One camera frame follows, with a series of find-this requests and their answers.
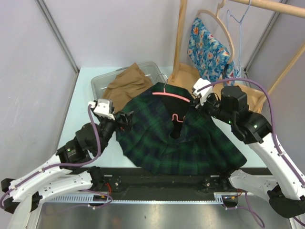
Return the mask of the green plaid garment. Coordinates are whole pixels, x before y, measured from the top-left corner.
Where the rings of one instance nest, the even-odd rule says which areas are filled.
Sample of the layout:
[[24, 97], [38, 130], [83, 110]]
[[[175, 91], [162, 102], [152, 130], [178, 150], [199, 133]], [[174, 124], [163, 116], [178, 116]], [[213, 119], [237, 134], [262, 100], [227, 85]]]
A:
[[212, 118], [195, 109], [192, 96], [184, 122], [175, 125], [162, 99], [152, 95], [153, 86], [123, 108], [134, 111], [131, 131], [116, 133], [123, 154], [137, 167], [162, 175], [219, 175], [247, 162]]

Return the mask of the pink plastic hanger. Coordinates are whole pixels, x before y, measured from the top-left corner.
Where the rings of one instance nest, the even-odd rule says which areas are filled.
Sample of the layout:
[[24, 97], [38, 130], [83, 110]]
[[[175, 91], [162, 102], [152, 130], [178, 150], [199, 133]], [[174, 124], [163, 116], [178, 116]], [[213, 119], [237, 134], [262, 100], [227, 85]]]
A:
[[153, 86], [152, 95], [162, 99], [171, 121], [175, 125], [182, 125], [191, 105], [192, 97], [186, 89], [170, 85], [166, 74], [160, 73], [157, 77], [159, 76], [165, 81], [158, 82]]

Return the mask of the blue floral skirt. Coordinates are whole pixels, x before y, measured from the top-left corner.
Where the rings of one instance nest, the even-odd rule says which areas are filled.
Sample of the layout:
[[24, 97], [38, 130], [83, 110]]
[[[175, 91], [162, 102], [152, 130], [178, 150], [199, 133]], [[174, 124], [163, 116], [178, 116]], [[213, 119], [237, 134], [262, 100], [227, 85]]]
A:
[[241, 77], [235, 63], [229, 63], [231, 56], [228, 49], [208, 31], [198, 17], [192, 24], [187, 54], [200, 77], [211, 83]]

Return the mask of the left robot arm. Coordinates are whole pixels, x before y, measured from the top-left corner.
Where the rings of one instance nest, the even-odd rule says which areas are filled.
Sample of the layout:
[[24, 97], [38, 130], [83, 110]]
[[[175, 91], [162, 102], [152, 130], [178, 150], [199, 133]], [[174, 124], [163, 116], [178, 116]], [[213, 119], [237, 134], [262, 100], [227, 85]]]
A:
[[75, 137], [59, 148], [43, 165], [19, 179], [2, 180], [4, 195], [0, 199], [1, 209], [14, 213], [19, 203], [30, 195], [34, 198], [31, 205], [34, 210], [48, 193], [55, 194], [51, 189], [54, 179], [97, 160], [116, 129], [127, 131], [132, 126], [133, 112], [102, 115], [98, 118], [99, 124], [93, 120], [96, 115], [94, 112], [89, 110], [88, 114], [91, 121], [77, 131]]

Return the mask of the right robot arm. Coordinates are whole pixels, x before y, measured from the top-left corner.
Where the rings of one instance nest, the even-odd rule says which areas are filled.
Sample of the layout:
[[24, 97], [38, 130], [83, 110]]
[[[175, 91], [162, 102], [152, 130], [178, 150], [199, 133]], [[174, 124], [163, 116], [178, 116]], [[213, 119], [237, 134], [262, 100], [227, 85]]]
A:
[[238, 169], [222, 177], [220, 187], [224, 191], [248, 191], [269, 202], [286, 219], [304, 214], [305, 176], [284, 149], [275, 144], [267, 119], [249, 110], [247, 94], [239, 86], [227, 86], [217, 98], [210, 85], [194, 86], [192, 94], [196, 97], [195, 107], [229, 124], [233, 135], [255, 151], [273, 175], [267, 180]]

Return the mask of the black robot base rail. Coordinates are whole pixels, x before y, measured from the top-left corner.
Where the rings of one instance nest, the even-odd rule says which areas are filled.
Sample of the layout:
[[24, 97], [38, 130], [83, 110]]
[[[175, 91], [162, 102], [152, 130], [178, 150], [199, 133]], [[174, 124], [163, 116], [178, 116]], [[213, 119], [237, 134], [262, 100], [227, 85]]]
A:
[[215, 193], [240, 192], [225, 177], [153, 175], [140, 168], [88, 169], [94, 191], [110, 191], [122, 202], [195, 202], [214, 200]]

